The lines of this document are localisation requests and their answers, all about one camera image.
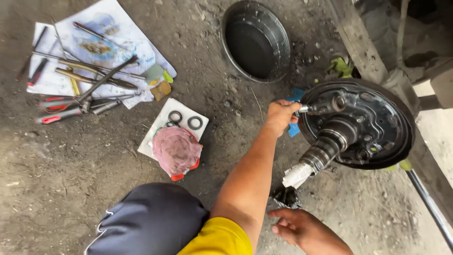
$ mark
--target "hand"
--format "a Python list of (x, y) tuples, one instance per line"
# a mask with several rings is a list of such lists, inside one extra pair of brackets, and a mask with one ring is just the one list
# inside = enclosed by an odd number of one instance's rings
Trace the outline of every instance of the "hand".
[(272, 232), (290, 245), (297, 245), (307, 255), (353, 255), (340, 237), (304, 210), (279, 209), (267, 215), (280, 217), (272, 226)]
[(301, 106), (299, 103), (292, 103), (286, 100), (278, 100), (271, 103), (267, 111), (265, 126), (272, 128), (278, 137), (281, 137), (288, 124), (297, 123), (298, 119), (293, 113), (298, 111)]

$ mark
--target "dirty floor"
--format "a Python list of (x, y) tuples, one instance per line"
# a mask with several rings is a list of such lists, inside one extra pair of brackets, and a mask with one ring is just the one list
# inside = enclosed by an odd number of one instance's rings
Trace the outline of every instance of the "dirty floor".
[[(267, 105), (307, 88), (343, 45), (323, 0), (263, 0), (294, 43), (291, 74), (272, 85), (236, 79), (222, 60), (218, 19), (232, 0), (120, 0), (176, 68), (171, 96), (207, 116), (202, 166), (178, 184), (210, 207), (247, 151)], [(38, 95), (15, 72), (30, 52), (36, 21), (62, 20), (95, 0), (3, 0), (0, 8), (0, 255), (81, 254), (103, 212), (131, 188), (169, 182), (157, 162), (136, 152), (165, 103), (140, 103), (101, 116), (47, 126), (33, 122)], [(229, 100), (230, 107), (224, 102)], [(273, 188), (308, 148), (298, 135), (277, 144)], [(323, 220), (355, 254), (450, 254), (403, 172), (332, 165), (300, 188), (304, 209)], [(257, 254), (303, 254), (272, 235), (266, 218)]]

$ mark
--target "white paper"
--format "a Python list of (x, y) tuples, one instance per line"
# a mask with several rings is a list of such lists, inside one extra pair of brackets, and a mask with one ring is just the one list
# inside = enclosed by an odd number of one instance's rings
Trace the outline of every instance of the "white paper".
[[(191, 134), (193, 134), (197, 141), (200, 141), (201, 136), (203, 135), (204, 130), (206, 129), (207, 123), (209, 122), (209, 119), (189, 109), (187, 106), (178, 102), (176, 99), (169, 98), (165, 103), (164, 107), (162, 107), (162, 110), (160, 111), (153, 125), (151, 125), (151, 128), (149, 129), (148, 133), (146, 133), (142, 143), (140, 144), (139, 149), (137, 150), (138, 152), (145, 154), (154, 160), (157, 160), (153, 154), (152, 140), (157, 130), (159, 128), (165, 127), (165, 124), (168, 122), (169, 114), (171, 111), (178, 111), (181, 113), (183, 119), (179, 123), (179, 126), (188, 130)], [(203, 121), (203, 125), (199, 130), (192, 130), (187, 126), (187, 121), (189, 120), (189, 118), (193, 116), (198, 116)]]
[[(81, 23), (86, 27), (104, 35), (109, 40), (121, 45), (127, 50), (98, 39), (73, 25), (73, 22)], [(55, 41), (55, 29), (51, 25), (36, 23), (34, 43), (38, 40), (39, 35), (44, 26), (48, 26), (47, 34), (39, 44), (37, 51), (48, 54)], [(124, 72), (141, 74), (156, 62), (162, 66), (170, 76), (176, 77), (175, 69), (163, 57), (163, 55), (154, 47), (154, 45), (146, 38), (145, 34), (137, 27), (127, 13), (121, 8), (116, 0), (101, 0), (87, 9), (56, 23), (58, 33), (61, 37), (62, 44), (66, 50), (71, 52), (81, 61), (100, 65), (106, 68), (114, 68), (136, 54), (139, 57), (138, 67), (122, 69)], [(100, 49), (100, 47), (110, 47), (102, 53), (92, 53), (87, 49)], [(64, 57), (61, 52), (61, 47), (57, 43), (50, 53), (51, 55)], [(29, 76), (41, 62), (43, 57), (32, 56)], [(35, 86), (28, 86), (27, 91), (30, 93), (41, 93), (51, 95), (73, 96), (69, 78), (63, 74), (54, 72), (56, 67), (65, 69), (66, 66), (58, 64), (56, 59), (49, 59), (49, 63), (41, 74), (40, 79)], [(76, 69), (75, 72), (85, 77), (93, 78), (94, 74)], [(154, 99), (154, 96), (149, 91), (152, 86), (149, 86), (144, 80), (131, 78), (127, 75), (115, 74), (114, 78), (120, 78), (128, 81), (139, 87), (140, 96), (123, 100), (123, 104), (127, 108), (132, 108), (139, 102), (149, 102)], [(82, 91), (86, 91), (91, 87), (91, 84), (80, 83)], [(127, 90), (113, 85), (102, 85), (95, 90), (93, 97), (107, 97), (131, 94), (134, 90)]]

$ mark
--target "yellow sleeve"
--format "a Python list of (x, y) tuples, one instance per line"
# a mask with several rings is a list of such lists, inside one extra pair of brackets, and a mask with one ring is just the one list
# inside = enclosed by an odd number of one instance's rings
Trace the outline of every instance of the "yellow sleeve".
[(226, 218), (206, 221), (197, 237), (178, 255), (253, 255), (250, 239), (235, 222)]

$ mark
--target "pink rag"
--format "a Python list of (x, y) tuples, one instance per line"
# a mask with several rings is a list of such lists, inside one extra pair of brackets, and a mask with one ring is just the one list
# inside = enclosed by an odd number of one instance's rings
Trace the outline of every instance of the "pink rag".
[(153, 153), (169, 175), (184, 173), (193, 167), (202, 146), (184, 128), (164, 127), (153, 137)]

